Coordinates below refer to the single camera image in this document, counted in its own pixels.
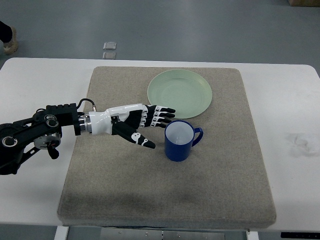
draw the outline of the person's foot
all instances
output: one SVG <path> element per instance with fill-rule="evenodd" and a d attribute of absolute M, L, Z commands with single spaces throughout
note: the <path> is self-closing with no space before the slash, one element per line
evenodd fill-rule
<path fill-rule="evenodd" d="M 9 42 L 3 43 L 4 54 L 11 55 L 18 49 L 18 41 L 17 41 L 17 31 L 14 27 L 11 27 L 12 30 L 12 38 Z"/>

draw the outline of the white table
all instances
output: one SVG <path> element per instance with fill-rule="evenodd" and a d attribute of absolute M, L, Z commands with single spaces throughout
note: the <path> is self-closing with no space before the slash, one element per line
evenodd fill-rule
<path fill-rule="evenodd" d="M 86 97 L 92 72 L 98 66 L 238 69 L 277 213 L 276 223 L 267 230 L 320 231 L 320 79 L 314 68 L 286 64 L 11 58 L 0 71 L 0 123 L 30 118 L 46 105 L 78 103 Z M 17 175 L 0 176 L 0 223 L 62 224 L 57 209 L 76 141 L 73 126 L 63 127 L 62 131 L 58 159 L 52 160 L 42 150 L 22 164 Z"/>

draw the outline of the cable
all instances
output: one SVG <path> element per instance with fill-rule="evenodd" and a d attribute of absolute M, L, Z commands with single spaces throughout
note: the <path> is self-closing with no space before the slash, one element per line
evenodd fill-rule
<path fill-rule="evenodd" d="M 39 111 L 44 111 L 45 109 L 44 108 L 39 108 L 37 111 L 35 111 L 36 113 L 39 112 Z"/>
<path fill-rule="evenodd" d="M 88 101 L 88 102 L 90 102 L 90 103 L 92 104 L 92 106 L 95 106 L 94 101 L 92 101 L 91 99 L 89 99 L 89 98 L 82 98 L 82 99 L 80 100 L 78 106 L 76 106 L 76 109 L 79 109 L 79 108 L 80 108 L 80 106 L 81 106 L 81 104 L 82 104 L 83 101 Z"/>

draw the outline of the white robotic hand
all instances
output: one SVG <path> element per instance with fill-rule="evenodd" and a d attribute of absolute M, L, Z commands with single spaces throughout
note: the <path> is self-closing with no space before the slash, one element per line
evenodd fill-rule
<path fill-rule="evenodd" d="M 107 133 L 119 135 L 131 143 L 154 149 L 156 145 L 137 132 L 138 128 L 161 127 L 174 118 L 174 109 L 141 103 L 108 108 L 104 112 L 90 111 L 93 135 Z"/>

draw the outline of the light green plate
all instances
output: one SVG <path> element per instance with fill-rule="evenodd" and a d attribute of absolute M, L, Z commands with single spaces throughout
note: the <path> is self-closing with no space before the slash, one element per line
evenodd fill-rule
<path fill-rule="evenodd" d="M 173 69 L 158 74 L 149 83 L 147 96 L 152 105 L 175 109 L 176 119 L 193 118 L 212 101 L 209 83 L 199 74 Z"/>

